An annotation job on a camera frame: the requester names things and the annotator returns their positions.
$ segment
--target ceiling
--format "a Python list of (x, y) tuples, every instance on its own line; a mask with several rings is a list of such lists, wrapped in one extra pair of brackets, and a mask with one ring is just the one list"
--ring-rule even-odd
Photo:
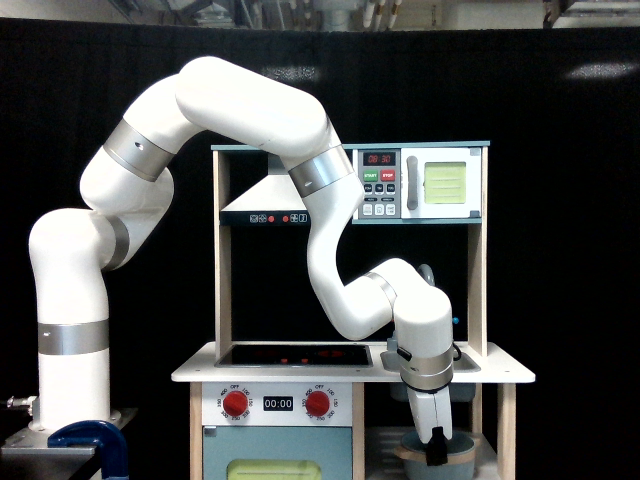
[(640, 1), (0, 0), (0, 16), (300, 31), (539, 29), (640, 25)]

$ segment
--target bowl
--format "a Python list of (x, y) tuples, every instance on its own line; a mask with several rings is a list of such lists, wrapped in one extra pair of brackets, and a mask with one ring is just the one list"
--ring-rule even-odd
[(476, 445), (467, 433), (455, 431), (447, 440), (447, 463), (427, 465), (425, 445), (415, 430), (402, 437), (394, 453), (404, 461), (409, 480), (471, 480), (475, 468)]

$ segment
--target white countertop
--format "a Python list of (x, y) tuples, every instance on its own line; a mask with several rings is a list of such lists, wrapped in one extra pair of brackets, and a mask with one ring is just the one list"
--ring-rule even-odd
[[(237, 344), (282, 344), (283, 342), (236, 342)], [(293, 345), (318, 342), (291, 342)], [(174, 382), (304, 382), (313, 377), (318, 382), (400, 382), (398, 372), (389, 372), (382, 366), (380, 354), (386, 351), (385, 342), (343, 342), (369, 346), (371, 367), (324, 366), (265, 366), (216, 367), (215, 342), (205, 344), (171, 375)], [(535, 374), (494, 343), (488, 344), (488, 355), (481, 357), (467, 342), (456, 342), (463, 353), (480, 367), (478, 372), (455, 371), (453, 383), (532, 383)]]

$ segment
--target robotic arm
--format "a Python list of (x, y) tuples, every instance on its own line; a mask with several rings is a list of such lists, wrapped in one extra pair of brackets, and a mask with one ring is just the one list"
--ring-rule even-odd
[(42, 427), (109, 418), (101, 270), (124, 265), (162, 218), (173, 196), (166, 166), (204, 129), (282, 159), (312, 219), (309, 277), (330, 321), (358, 340), (395, 320), (420, 438), (450, 438), (449, 299), (399, 259), (343, 285), (336, 249), (363, 189), (323, 107), (307, 93), (212, 57), (156, 83), (127, 110), (82, 175), (92, 210), (51, 212), (32, 230)]

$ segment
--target toy microwave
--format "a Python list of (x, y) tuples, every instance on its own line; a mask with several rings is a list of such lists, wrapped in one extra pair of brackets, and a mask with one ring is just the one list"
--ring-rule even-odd
[(434, 145), (354, 148), (353, 167), (365, 192), (354, 219), (479, 220), (483, 147), (488, 142)]

